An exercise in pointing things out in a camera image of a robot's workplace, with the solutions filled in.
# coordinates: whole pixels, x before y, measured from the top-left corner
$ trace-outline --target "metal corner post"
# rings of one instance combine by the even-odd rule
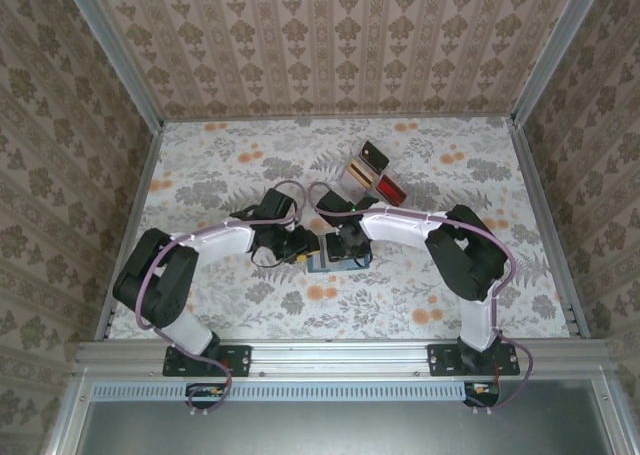
[[[545,252],[549,257],[549,267],[551,267],[553,279],[556,282],[561,296],[571,304],[580,336],[590,338],[591,334],[587,326],[587,320],[582,311],[580,299],[578,298],[578,293],[576,292],[571,273],[569,272],[569,266],[567,265],[564,251],[562,250],[558,232],[553,223],[551,210],[547,204],[542,182],[536,171],[524,130],[520,123],[516,123],[509,126],[509,131],[511,132],[513,147],[518,157],[518,163],[520,164],[522,178],[529,193],[531,208],[533,209],[533,214],[536,217],[540,229],[540,238],[542,239]]]
[[[511,111],[516,122],[523,125],[526,122],[594,1],[569,0],[567,2]]]
[[[136,234],[138,232],[138,225],[140,224],[140,219],[142,218],[142,211],[144,209],[145,201],[147,200],[149,185],[151,184],[151,179],[153,178],[153,171],[155,169],[156,162],[158,161],[158,156],[160,155],[161,146],[162,132],[158,130],[153,134],[151,144],[149,145],[147,159],[144,164],[144,169],[142,170],[140,182],[138,183],[136,196],[133,199],[133,205],[131,206],[131,214],[129,215],[127,228],[125,229],[124,236],[122,238],[122,244],[120,245],[120,250],[118,251],[118,258],[116,258],[116,264],[113,269],[113,274],[111,275],[111,280],[109,282],[109,289],[105,297],[104,306],[102,307],[102,313],[100,314],[98,327],[96,328],[96,333],[94,336],[95,340],[102,340],[106,334],[109,319],[111,317],[111,312],[115,306],[115,299],[111,294],[113,285],[115,284],[116,278],[120,273],[120,269],[124,265],[125,260],[133,249],[133,245],[136,240]]]
[[[614,453],[637,454],[638,431],[620,382],[603,373],[592,380],[593,392]]]
[[[143,77],[138,73],[126,48],[118,38],[109,17],[102,8],[100,0],[73,0],[86,20],[94,37],[100,43],[109,62],[118,74],[118,78],[129,92],[129,96],[138,107],[142,118],[151,133],[161,130],[162,117],[148,90]]]

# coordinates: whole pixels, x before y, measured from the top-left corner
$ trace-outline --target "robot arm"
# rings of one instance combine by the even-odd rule
[[[375,204],[362,216],[366,236],[428,250],[449,289],[460,298],[460,339],[471,349],[483,352],[496,339],[491,318],[491,290],[504,274],[507,258],[495,245],[464,229],[428,219],[428,215],[469,223],[489,231],[468,207],[458,205],[450,212],[427,214],[394,208],[379,213],[385,204]],[[462,248],[457,241],[466,242]]]
[[[260,205],[232,214],[244,220],[244,225],[224,223],[207,234],[192,236],[176,245],[161,264],[162,273],[151,278],[144,294],[142,317],[189,352],[215,358],[219,338],[186,309],[193,275],[200,267],[232,254],[255,252],[260,247],[271,249],[278,260],[287,263],[317,250],[317,237],[301,225],[265,222],[282,219],[291,203],[289,197],[271,189]],[[357,216],[325,217],[338,229],[334,245],[344,256],[353,257],[370,250],[369,243],[376,240],[428,250],[445,284],[460,297],[460,341],[464,348],[473,353],[488,350],[496,341],[490,295],[504,273],[506,256],[502,251],[471,231],[430,220],[430,214],[424,212],[384,203],[371,205],[370,201],[364,207],[355,207],[371,208]],[[471,209],[461,205],[450,212],[432,215],[488,231]],[[138,242],[113,290],[114,297],[129,309],[135,310],[142,278],[171,239],[168,234],[151,229]],[[460,246],[463,243],[466,243],[464,248]]]

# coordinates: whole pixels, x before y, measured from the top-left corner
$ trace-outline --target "robotic arm base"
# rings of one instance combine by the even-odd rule
[[[250,345],[220,345],[220,339],[214,335],[202,357],[212,358],[229,367],[233,377],[248,377],[251,368]],[[207,362],[199,362],[187,357],[174,347],[167,347],[162,375],[165,377],[220,377],[224,373]]]
[[[457,343],[427,346],[432,377],[519,375],[520,365],[515,348],[496,338],[480,352],[458,338]]]

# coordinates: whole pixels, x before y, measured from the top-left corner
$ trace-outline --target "black mounting plate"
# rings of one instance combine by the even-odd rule
[[[520,365],[518,363],[516,349],[508,343],[500,343],[489,355],[490,362],[487,363],[486,371],[471,373],[462,363],[460,349],[457,343],[434,344],[427,346],[427,360],[432,377],[450,377],[458,375],[495,376],[496,364],[500,369],[500,375],[520,375]]]
[[[217,360],[229,367],[234,377],[248,377],[251,368],[251,346],[221,345]],[[224,373],[218,367],[193,360],[173,347],[168,347],[165,353],[162,375],[165,377],[224,377]]]

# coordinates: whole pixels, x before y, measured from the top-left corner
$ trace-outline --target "cable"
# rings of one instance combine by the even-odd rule
[[[142,330],[150,330],[153,328],[154,332],[158,336],[160,336],[161,338],[169,342],[169,344],[175,347],[178,351],[180,351],[186,357],[189,357],[192,360],[195,360],[198,362],[210,363],[218,367],[225,373],[226,379],[227,379],[225,392],[222,394],[220,399],[210,408],[211,410],[216,410],[227,398],[229,391],[231,390],[231,383],[232,383],[231,372],[227,367],[222,365],[217,360],[214,360],[212,358],[202,357],[195,353],[189,352],[187,349],[177,344],[171,337],[168,337],[167,335],[162,333],[160,330],[154,328],[153,325],[151,325],[150,323],[145,323],[144,320],[142,319],[142,305],[144,303],[144,297],[147,293],[147,289],[149,288],[149,283],[151,282],[151,277],[153,276],[153,273],[158,268],[158,266],[160,265],[164,257],[173,249],[173,247],[175,247],[179,243],[182,243],[186,240],[195,240],[197,237],[200,237],[203,235],[211,235],[211,234],[219,233],[222,231],[226,231],[229,228],[231,229],[245,228],[245,227],[250,227],[252,225],[269,225],[269,224],[286,225],[288,223],[291,223],[294,220],[300,220],[302,218],[302,212],[304,211],[304,208],[307,205],[307,190],[304,188],[304,186],[300,182],[297,182],[295,180],[283,180],[277,183],[274,188],[284,185],[285,183],[296,185],[302,192],[302,203],[300,204],[300,207],[295,211],[293,215],[290,215],[288,217],[284,217],[281,219],[277,219],[277,220],[229,221],[229,222],[213,225],[210,227],[205,227],[200,230],[196,230],[193,233],[176,237],[173,240],[171,240],[162,250],[160,250],[158,255],[156,255],[156,257],[153,259],[153,261],[151,262],[151,265],[149,265],[149,269],[147,270],[147,273],[142,279],[142,283],[140,284],[140,289],[138,290],[138,296],[136,297],[136,305],[134,310],[136,323],[138,327],[140,327]]]
[[[367,210],[357,210],[357,211],[353,211],[353,212],[328,212],[326,210],[322,210],[322,209],[316,207],[315,203],[313,203],[313,201],[312,201],[311,191],[315,187],[318,187],[318,186],[325,187],[328,190],[331,190],[331,186],[328,183],[325,183],[325,182],[314,182],[311,185],[309,185],[309,187],[307,188],[307,197],[309,199],[309,202],[310,202],[311,206],[313,207],[313,209],[315,210],[315,212],[320,214],[320,215],[328,215],[328,216],[331,216],[331,217],[350,217],[350,216],[364,215],[364,214],[371,214],[371,215],[392,214],[392,215],[398,215],[398,216],[412,218],[412,219],[420,220],[420,221],[424,221],[425,220],[424,214],[422,214],[422,213],[416,214],[416,213],[412,213],[410,211],[397,210],[397,209],[394,209],[392,207],[386,207],[384,209],[382,209],[382,208],[369,208]],[[436,216],[436,215],[427,215],[426,219],[427,219],[427,221],[444,223],[444,224],[447,224],[447,225],[452,225],[452,226],[454,226],[456,228],[461,228],[461,229],[464,229],[464,230],[468,230],[470,232],[477,233],[478,235],[481,235],[481,236],[485,237],[486,239],[488,239],[489,241],[493,242],[500,250],[502,250],[504,252],[504,254],[507,256],[507,259],[509,260],[509,273],[502,280],[502,282],[500,282],[500,284],[496,287],[496,289],[493,290],[493,292],[491,294],[491,328],[496,333],[496,336],[498,336],[501,340],[503,340],[504,342],[510,343],[514,347],[519,348],[520,350],[522,350],[527,355],[527,358],[529,360],[529,366],[527,367],[527,371],[525,372],[524,377],[522,378],[522,382],[520,383],[518,389],[511,395],[511,397],[509,397],[504,402],[501,402],[501,403],[499,403],[499,404],[497,404],[497,405],[495,405],[495,406],[493,406],[491,408],[487,407],[487,411],[489,411],[489,410],[499,410],[499,409],[507,406],[509,403],[513,402],[513,400],[522,392],[524,387],[529,382],[529,378],[531,377],[531,374],[533,372],[533,355],[531,354],[529,349],[526,348],[521,343],[518,343],[518,342],[516,342],[514,340],[511,340],[510,338],[505,336],[497,327],[497,325],[498,325],[498,320],[497,320],[498,319],[498,316],[497,316],[497,313],[498,313],[498,298],[497,298],[497,295],[505,286],[507,286],[513,280],[513,278],[516,275],[516,261],[515,261],[515,258],[513,257],[513,254],[511,253],[509,248],[507,248],[507,246],[504,243],[502,243],[498,238],[496,238],[492,233],[487,232],[486,230],[483,230],[481,228],[478,228],[475,225],[471,225],[471,224],[465,223],[465,222],[459,222],[457,220],[451,220],[451,219],[448,219],[448,218],[445,218],[445,217],[439,217],[439,216]],[[483,406],[483,404],[478,402],[477,400],[472,400],[472,401],[475,402],[475,403],[479,403],[480,406]]]
[[[217,360],[214,360],[213,358],[209,358],[209,357],[202,357],[200,355],[195,355],[191,352],[189,352],[186,348],[184,348],[183,346],[177,344],[176,342],[174,342],[171,337],[168,337],[167,335],[165,335],[164,333],[162,333],[160,330],[158,330],[157,328],[154,328],[153,331],[156,333],[156,335],[158,335],[160,338],[163,338],[164,340],[166,340],[167,342],[169,342],[169,344],[171,344],[172,347],[174,347],[176,350],[178,350],[180,353],[182,353],[183,355],[191,358],[192,360],[195,360],[197,362],[204,362],[204,363],[210,363],[211,365],[213,365],[214,367],[219,368],[220,370],[222,370],[224,372],[225,375],[225,387],[224,387],[224,392],[222,393],[222,395],[220,395],[220,398],[214,402],[213,405],[211,405],[211,407],[209,407],[207,410],[217,410],[218,408],[220,408],[220,405],[222,405],[224,403],[224,401],[227,399],[227,397],[229,396],[229,393],[231,392],[231,386],[233,384],[233,379],[231,377],[231,370],[229,370],[228,367],[226,367],[225,365],[223,365],[222,363],[220,363]],[[189,397],[187,399],[187,405],[189,406],[189,408],[191,410],[197,410],[196,407],[193,406],[193,395],[197,390],[192,390],[191,393],[189,393]]]
[[[253,252],[251,252],[251,263],[253,263],[256,267],[258,267],[258,268],[276,268],[276,267],[279,267],[280,265],[282,265],[282,260],[280,260],[277,263],[274,263],[273,265],[260,265],[260,264],[256,263],[253,258],[256,256],[256,252],[257,251],[258,250],[254,250]]]
[[[294,220],[300,220],[302,218],[302,212],[304,211],[304,208],[307,205],[307,190],[304,188],[304,186],[300,182],[297,182],[295,180],[283,180],[277,183],[275,187],[277,188],[281,185],[284,185],[285,183],[296,185],[302,191],[302,203],[300,204],[300,207],[293,215],[290,215],[288,217],[281,218],[278,220],[251,220],[251,221],[238,220],[238,221],[230,221],[226,223],[219,223],[217,225],[212,225],[210,227],[205,227],[200,230],[196,230],[195,232],[190,234],[188,233],[188,234],[176,237],[173,240],[171,240],[162,250],[160,250],[158,255],[156,255],[156,258],[154,258],[153,261],[151,262],[151,265],[149,266],[147,273],[142,279],[142,284],[140,285],[140,289],[138,290],[138,296],[136,298],[136,306],[135,306],[135,316],[136,316],[136,323],[138,324],[138,327],[140,327],[143,330],[150,330],[151,328],[153,328],[153,325],[145,323],[144,320],[142,319],[142,304],[144,301],[144,295],[147,292],[147,288],[149,288],[151,277],[153,276],[153,273],[155,272],[156,268],[158,268],[158,266],[160,265],[164,257],[167,255],[167,253],[169,253],[173,249],[173,247],[175,247],[179,243],[182,243],[189,239],[193,240],[203,235],[212,235],[218,232],[228,230],[229,228],[245,228],[245,227],[250,227],[252,225],[271,225],[271,224],[286,225]]]

